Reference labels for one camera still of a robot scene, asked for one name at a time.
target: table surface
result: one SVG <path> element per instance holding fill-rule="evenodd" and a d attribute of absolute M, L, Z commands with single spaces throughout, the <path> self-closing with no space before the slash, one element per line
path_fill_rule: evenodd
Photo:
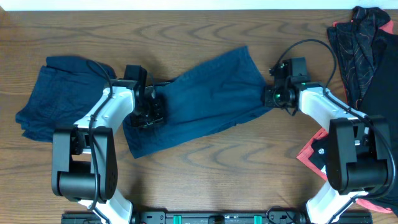
<path fill-rule="evenodd" d="M 398 11 L 387 11 L 397 24 Z M 264 78 L 291 44 L 328 42 L 326 28 L 351 11 L 96 11 L 0 14 L 0 223 L 59 223 L 82 206 L 52 193 L 50 143 L 21 136 L 15 114 L 34 87 L 45 58 L 81 55 L 112 66 L 121 77 L 139 64 L 157 78 L 178 76 L 242 45 Z M 287 57 L 306 57 L 309 72 L 325 82 L 327 49 L 303 44 Z M 343 99 L 340 74 L 330 85 Z M 310 117 L 272 110 L 246 124 L 134 159 L 122 129 L 116 134 L 118 186 L 139 210 L 267 210 L 298 207 L 324 181 L 295 157 L 319 130 Z M 396 223 L 373 213 L 375 223 Z"/>

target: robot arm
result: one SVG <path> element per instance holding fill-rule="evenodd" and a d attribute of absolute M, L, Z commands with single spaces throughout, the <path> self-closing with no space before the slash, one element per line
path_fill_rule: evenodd
<path fill-rule="evenodd" d="M 95 144 L 99 175 L 98 203 L 93 212 L 102 223 L 135 223 L 133 204 L 116 188 L 118 167 L 113 136 L 126 116 L 131 116 L 137 127 L 148 127 L 162 122 L 161 102 L 154 90 L 145 89 L 146 71 L 141 67 L 126 68 L 124 80 L 113 80 L 112 86 L 94 107 L 74 125 L 58 127 L 53 134 L 52 190 L 72 202 L 91 207 L 95 197 L 95 171 L 92 161 L 73 160 L 72 155 L 91 154 L 89 123 L 100 108 L 91 127 Z M 108 99 L 110 88 L 113 95 Z"/>
<path fill-rule="evenodd" d="M 301 111 L 329 132 L 328 181 L 306 203 L 306 212 L 311 223 L 337 222 L 353 197 L 374 193 L 392 179 L 394 168 L 386 145 L 381 144 L 379 136 L 347 110 L 362 118 L 367 118 L 366 114 L 349 108 L 329 89 L 324 91 L 321 84 L 310 82 L 304 58 L 285 60 L 275 66 L 271 75 L 275 78 L 275 85 L 265 88 L 265 106 Z M 384 118 L 374 116 L 371 122 L 389 139 Z"/>
<path fill-rule="evenodd" d="M 113 96 L 99 111 L 93 124 L 93 135 L 99 145 L 95 146 L 95 150 L 100 179 L 99 199 L 94 212 L 101 217 L 102 223 L 140 223 L 139 216 L 134 213 L 133 204 L 116 188 L 118 168 L 113 140 L 115 132 L 126 116 L 131 116 L 137 127 L 147 127 L 162 121 L 159 109 L 161 103 L 154 98 L 154 94 L 151 93 L 153 90 L 146 92 L 144 89 L 146 72 L 140 70 L 139 74 L 135 79 L 112 83 Z M 284 61 L 273 74 L 275 85 L 264 90 L 264 105 L 300 110 L 325 128 L 329 132 L 330 140 L 326 164 L 328 181 L 319 193 L 306 203 L 307 221 L 303 215 L 295 216 L 294 213 L 291 215 L 298 218 L 290 219 L 290 215 L 286 217 L 284 214 L 288 213 L 283 211 L 278 213 L 280 223 L 337 221 L 339 215 L 334 215 L 345 208 L 352 197 L 374 193 L 389 183 L 392 166 L 384 145 L 357 117 L 346 113 L 343 108 L 324 96 L 323 87 L 319 83 L 310 82 L 303 58 Z M 107 99 L 109 91 L 109 88 L 104 89 L 103 96 L 86 116 L 73 126 L 56 129 L 53 135 L 53 192 L 86 207 L 93 203 L 95 195 L 94 168 L 92 162 L 74 161 L 72 155 L 91 153 L 87 137 L 90 118 Z M 331 98 L 346 106 L 334 96 Z M 372 118 L 372 122 L 389 139 L 386 121 L 382 118 Z M 262 218 L 271 218 L 267 217 L 267 214 L 268 212 L 264 217 L 255 215 L 254 223 L 261 224 Z M 204 213 L 196 215 L 204 215 L 201 222 L 206 221 L 207 216 L 214 216 Z M 174 215 L 173 221 L 180 224 L 180 219 L 181 215 Z"/>

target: black cable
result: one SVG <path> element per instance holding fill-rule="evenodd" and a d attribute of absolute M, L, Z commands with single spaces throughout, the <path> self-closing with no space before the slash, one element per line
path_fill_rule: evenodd
<path fill-rule="evenodd" d="M 94 212 L 97 213 L 97 216 L 101 217 L 103 220 L 105 220 L 105 224 L 111 224 L 111 220 L 109 220 L 108 218 L 106 218 L 106 216 L 104 214 L 102 214 L 102 212 L 100 212 L 97 208 L 94 209 Z"/>
<path fill-rule="evenodd" d="M 92 71 L 94 71 L 94 70 L 91 68 L 89 62 L 94 62 L 95 64 L 97 64 L 97 66 L 99 66 L 99 68 L 102 69 L 102 71 L 104 71 L 105 79 L 107 79 L 109 89 L 110 89 L 107 99 L 105 99 L 102 102 L 102 104 L 97 108 L 97 110 L 95 110 L 95 112 L 90 116 L 90 122 L 88 123 L 88 140 L 90 142 L 91 158 L 93 161 L 94 177 L 95 177 L 94 199 L 93 199 L 93 203 L 91 204 L 91 206 L 88 209 L 89 211 L 92 212 L 95 209 L 95 206 L 98 202 L 98 197 L 100 196 L 100 175 L 98 173 L 99 172 L 98 171 L 98 161 L 97 161 L 96 151 L 95 151 L 95 147 L 94 147 L 95 138 L 94 138 L 94 133 L 93 133 L 93 125 L 94 125 L 94 122 L 96 121 L 96 117 L 98 116 L 98 113 L 105 106 L 105 104 L 112 98 L 113 88 L 112 88 L 111 79 L 109 77 L 109 74 L 106 72 L 106 70 L 98 62 L 96 62 L 94 60 L 87 60 L 86 64 Z"/>
<path fill-rule="evenodd" d="M 91 66 L 90 66 L 90 62 L 94 62 L 100 69 L 102 69 L 102 71 L 104 72 L 104 75 L 105 76 L 102 76 L 101 74 L 99 74 L 95 69 L 93 69 Z M 94 72 L 95 74 L 97 74 L 97 75 L 99 75 L 100 77 L 103 77 L 103 78 L 105 78 L 105 80 L 108 82 L 108 84 L 109 84 L 109 88 L 110 88 L 110 95 L 111 96 L 113 96 L 113 89 L 111 88 L 111 77 L 109 76 L 109 73 L 102 67 L 102 65 L 101 64 L 99 64 L 98 62 L 96 62 L 96 61 L 94 61 L 94 60 L 90 60 L 90 59 L 88 59 L 88 60 L 86 60 L 86 65 L 87 65 L 87 67 L 92 71 L 92 72 Z"/>
<path fill-rule="evenodd" d="M 340 215 L 346 208 L 348 208 L 353 202 L 355 202 L 356 199 L 359 198 L 363 198 L 363 199 L 375 199 L 375 198 L 381 198 L 386 196 L 393 188 L 394 188 L 394 183 L 396 181 L 396 163 L 394 160 L 394 157 L 392 156 L 392 151 L 391 151 L 391 147 L 388 144 L 387 140 L 385 139 L 385 137 L 383 136 L 383 134 L 376 128 L 374 127 L 370 120 L 368 120 L 368 117 L 362 117 L 359 114 L 355 113 L 354 111 L 352 111 L 351 107 L 345 107 L 344 105 L 342 105 L 341 103 L 337 102 L 335 99 L 333 99 L 330 95 L 329 92 L 327 91 L 326 88 L 329 85 L 329 83 L 331 82 L 335 72 L 336 72 L 336 68 L 337 68 L 337 57 L 335 55 L 335 53 L 333 52 L 333 50 L 331 49 L 331 47 L 324 43 L 323 41 L 317 40 L 317 39 L 306 39 L 306 40 L 301 40 L 293 45 L 291 45 L 278 59 L 277 63 L 274 65 L 273 70 L 276 69 L 276 66 L 278 66 L 280 64 L 280 61 L 283 59 L 283 57 L 286 55 L 286 53 L 288 51 L 290 51 L 293 47 L 302 44 L 304 42 L 317 42 L 319 44 L 322 44 L 323 46 L 325 46 L 331 53 L 332 57 L 333 57 L 333 71 L 331 72 L 331 75 L 326 83 L 326 85 L 323 87 L 323 94 L 330 100 L 332 101 L 334 104 L 336 104 L 337 106 L 339 106 L 341 109 L 345 110 L 347 113 L 357 117 L 361 122 L 363 122 L 371 131 L 374 132 L 375 135 L 379 136 L 379 138 L 381 139 L 383 145 L 386 147 L 386 151 L 388 153 L 389 156 L 389 160 L 391 162 L 391 166 L 392 166 L 392 178 L 391 181 L 389 182 L 389 187 L 383 191 L 382 193 L 376 194 L 376 195 L 366 195 L 366 196 L 354 196 L 351 198 L 351 200 L 342 208 L 340 209 L 336 214 L 333 215 L 334 218 L 331 219 L 331 222 L 335 219 L 335 217 L 337 217 L 338 215 Z"/>
<path fill-rule="evenodd" d="M 349 201 L 341 208 L 339 209 L 334 215 L 331 216 L 329 222 L 327 224 L 331 224 L 333 220 L 339 216 L 341 213 L 343 213 L 348 207 L 350 207 L 353 203 L 355 203 L 356 199 L 359 199 L 359 196 L 354 196 L 349 199 Z"/>

